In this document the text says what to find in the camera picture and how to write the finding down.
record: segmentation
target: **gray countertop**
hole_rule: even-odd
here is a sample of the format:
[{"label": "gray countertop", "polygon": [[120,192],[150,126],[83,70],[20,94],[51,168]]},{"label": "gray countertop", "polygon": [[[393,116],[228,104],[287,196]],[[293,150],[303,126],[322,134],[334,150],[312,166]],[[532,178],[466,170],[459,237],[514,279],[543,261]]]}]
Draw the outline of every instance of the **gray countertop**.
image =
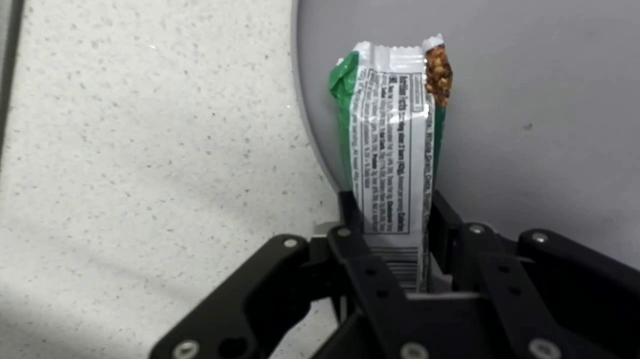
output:
[{"label": "gray countertop", "polygon": [[[282,0],[27,4],[0,178],[3,357],[147,357],[264,239],[337,222],[288,34]],[[314,313],[277,357],[327,337],[334,319]]]}]

